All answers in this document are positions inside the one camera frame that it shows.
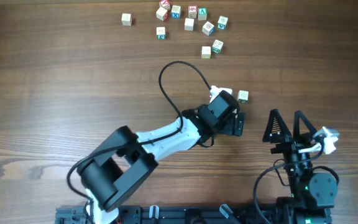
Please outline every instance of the white cube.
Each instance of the white cube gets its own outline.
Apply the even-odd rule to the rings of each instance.
[[[206,22],[203,25],[203,33],[206,35],[211,35],[214,32],[214,30],[215,30],[215,26],[210,22]]]
[[[198,20],[206,20],[207,13],[208,11],[206,10],[206,8],[198,8]]]
[[[181,9],[180,6],[172,6],[171,16],[175,19],[180,19]]]
[[[218,20],[218,29],[226,29],[229,18],[221,16]]]
[[[223,42],[221,42],[220,40],[215,40],[214,44],[212,45],[212,51],[220,54],[222,51],[222,47],[223,47]]]
[[[189,18],[197,18],[197,6],[189,6]]]
[[[168,17],[168,10],[160,7],[155,14],[157,15],[157,18],[164,21]]]
[[[240,90],[237,95],[237,101],[239,103],[246,103],[248,101],[248,91]]]
[[[194,29],[194,19],[185,19],[185,30],[193,31]]]
[[[165,27],[157,27],[157,40],[165,40],[166,38]]]
[[[211,58],[211,47],[203,47],[201,50],[201,58]]]
[[[124,26],[132,25],[132,17],[129,13],[122,13],[121,21]]]
[[[160,7],[166,9],[166,10],[170,10],[171,9],[171,5],[169,4],[168,0],[161,0],[160,1]]]

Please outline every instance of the wooden surface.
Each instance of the wooden surface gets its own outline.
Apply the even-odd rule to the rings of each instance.
[[[256,177],[281,157],[262,143],[269,111],[278,108],[289,127],[302,110],[317,128],[339,130],[338,150],[314,164],[341,176],[335,223],[358,223],[358,2],[198,4],[214,24],[227,16],[228,29],[208,37],[196,21],[185,31],[187,12],[163,23],[155,2],[0,6],[0,223],[53,222],[56,208],[84,203],[65,183],[78,159],[120,126],[171,123],[176,114],[157,79],[174,60],[196,65],[211,85],[250,92],[244,134],[166,158],[126,204],[249,202]],[[123,12],[132,13],[132,27],[121,25]],[[157,26],[168,40],[156,39]],[[215,39],[222,54],[201,59]],[[208,102],[191,68],[169,68],[163,85],[181,110]],[[271,172],[258,195],[274,202],[289,190]]]

